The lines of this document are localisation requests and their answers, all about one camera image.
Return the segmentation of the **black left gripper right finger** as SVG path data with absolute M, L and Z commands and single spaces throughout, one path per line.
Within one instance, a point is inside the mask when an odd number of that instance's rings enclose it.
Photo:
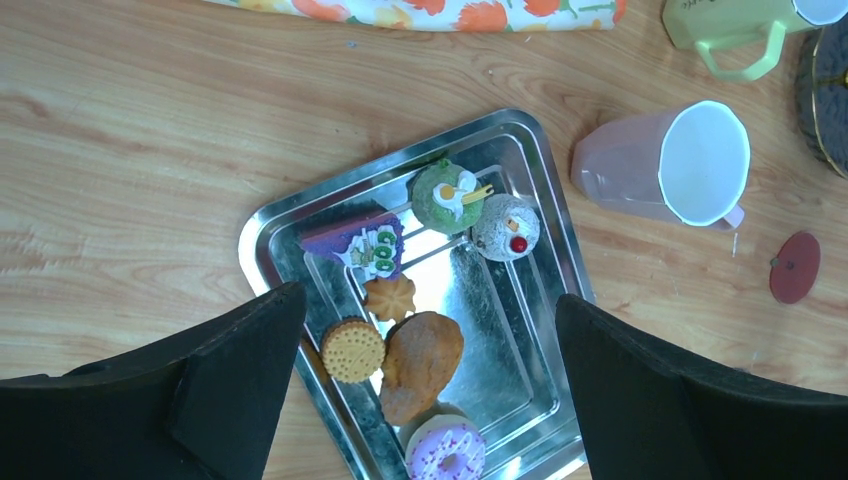
M 596 479 L 843 479 L 847 399 L 746 373 L 574 294 L 555 323 Z

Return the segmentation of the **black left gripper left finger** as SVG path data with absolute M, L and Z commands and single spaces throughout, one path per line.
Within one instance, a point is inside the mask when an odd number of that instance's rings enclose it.
M 286 283 L 64 375 L 4 380 L 2 477 L 261 478 L 305 313 Z

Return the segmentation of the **silver metal tray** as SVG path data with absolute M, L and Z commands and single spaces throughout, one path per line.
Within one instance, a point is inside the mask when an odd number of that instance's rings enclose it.
M 483 184 L 529 204 L 541 235 L 525 257 L 483 258 L 466 233 L 421 225 L 411 209 L 415 177 L 446 158 Z M 586 461 L 555 327 L 558 298 L 592 299 L 548 139 L 530 114 L 501 109 L 376 159 L 256 211 L 239 242 L 253 291 L 285 282 L 307 294 L 295 368 L 356 479 L 402 479 L 404 446 L 378 401 L 381 375 L 345 385 L 330 379 L 318 349 L 341 320 L 364 314 L 364 275 L 306 252 L 308 235 L 370 213 L 403 224 L 402 272 L 422 311 L 455 320 L 465 339 L 439 401 L 465 413 L 487 445 L 488 479 L 562 479 Z

